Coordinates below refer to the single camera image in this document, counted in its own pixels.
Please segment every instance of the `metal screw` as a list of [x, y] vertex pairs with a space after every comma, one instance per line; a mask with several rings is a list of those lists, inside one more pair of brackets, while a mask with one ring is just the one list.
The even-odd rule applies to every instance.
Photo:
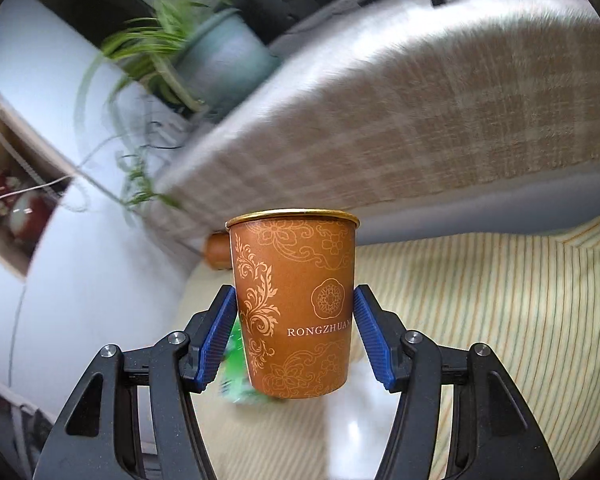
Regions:
[[484, 343], [478, 343], [474, 346], [475, 353], [481, 355], [482, 357], [487, 357], [491, 353], [491, 348], [489, 348]]
[[102, 357], [112, 357], [113, 355], [116, 354], [117, 351], [118, 351], [118, 348], [115, 345], [104, 345], [100, 349], [100, 355]]
[[422, 334], [420, 332], [418, 332], [417, 330], [409, 330], [405, 335], [404, 338], [411, 344], [418, 344], [419, 342], [422, 341]]
[[179, 345], [187, 338], [187, 334], [184, 332], [171, 332], [167, 338], [167, 341], [172, 345]]

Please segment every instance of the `green packet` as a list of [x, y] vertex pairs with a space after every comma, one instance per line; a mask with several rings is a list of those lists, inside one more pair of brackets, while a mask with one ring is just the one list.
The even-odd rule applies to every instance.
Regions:
[[221, 367], [221, 395], [237, 404], [258, 404], [267, 402], [269, 397], [256, 391], [249, 380], [247, 361], [244, 357], [240, 321], [235, 320], [224, 350], [224, 361]]

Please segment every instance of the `beige fabric cushion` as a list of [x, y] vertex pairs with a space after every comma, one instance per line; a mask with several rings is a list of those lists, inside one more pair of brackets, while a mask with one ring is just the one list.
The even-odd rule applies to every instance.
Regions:
[[[230, 272], [200, 265], [174, 328], [231, 282]], [[538, 420], [561, 478], [600, 440], [600, 217], [557, 236], [463, 234], [360, 247], [356, 282], [438, 344], [487, 342]], [[363, 357], [355, 333], [352, 358]], [[194, 402], [220, 478], [326, 478], [321, 399], [270, 404], [251, 419], [243, 416], [251, 409], [229, 405], [217, 389]], [[446, 466], [451, 406], [446, 388], [431, 478]]]
[[285, 60], [156, 186], [189, 240], [249, 211], [346, 209], [600, 161], [587, 0], [383, 0]]

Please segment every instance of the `floral pattern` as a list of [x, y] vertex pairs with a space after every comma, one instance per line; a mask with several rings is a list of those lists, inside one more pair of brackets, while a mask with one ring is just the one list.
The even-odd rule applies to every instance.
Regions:
[[246, 329], [250, 335], [258, 333], [262, 336], [271, 336], [274, 325], [278, 323], [276, 316], [280, 316], [278, 308], [269, 301], [278, 292], [271, 284], [271, 266], [264, 262], [257, 262], [250, 246], [243, 244], [237, 234], [235, 238], [235, 263], [238, 274], [242, 278], [251, 275], [254, 281], [254, 286], [246, 289], [246, 296], [238, 298], [242, 307], [240, 321], [243, 329]]
[[262, 339], [249, 339], [248, 348], [249, 351], [247, 352], [247, 355], [252, 370], [264, 368], [264, 365], [267, 362], [267, 357], [271, 357], [272, 355], [276, 354], [273, 348], [267, 348], [267, 345]]
[[[346, 339], [320, 343], [314, 351], [299, 350], [283, 364], [271, 364], [271, 372], [262, 380], [264, 392], [284, 399], [317, 397], [332, 392], [347, 378], [349, 359], [342, 358], [346, 345]], [[319, 371], [312, 371], [309, 367], [313, 368], [320, 359]]]
[[344, 305], [344, 295], [344, 287], [338, 280], [324, 280], [311, 294], [315, 315], [321, 319], [339, 316]]
[[[295, 262], [313, 262], [317, 267], [336, 270], [350, 265], [353, 258], [351, 244], [347, 243], [350, 227], [345, 221], [264, 219], [249, 222], [247, 228], [258, 235], [259, 245], [272, 245], [279, 254]], [[318, 250], [304, 243], [316, 234], [322, 239]]]

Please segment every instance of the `brown paper cup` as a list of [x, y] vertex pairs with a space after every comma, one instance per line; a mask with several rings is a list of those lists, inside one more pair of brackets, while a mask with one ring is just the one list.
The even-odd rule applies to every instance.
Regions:
[[263, 211], [227, 222], [251, 384], [273, 397], [328, 394], [347, 380], [358, 219]]

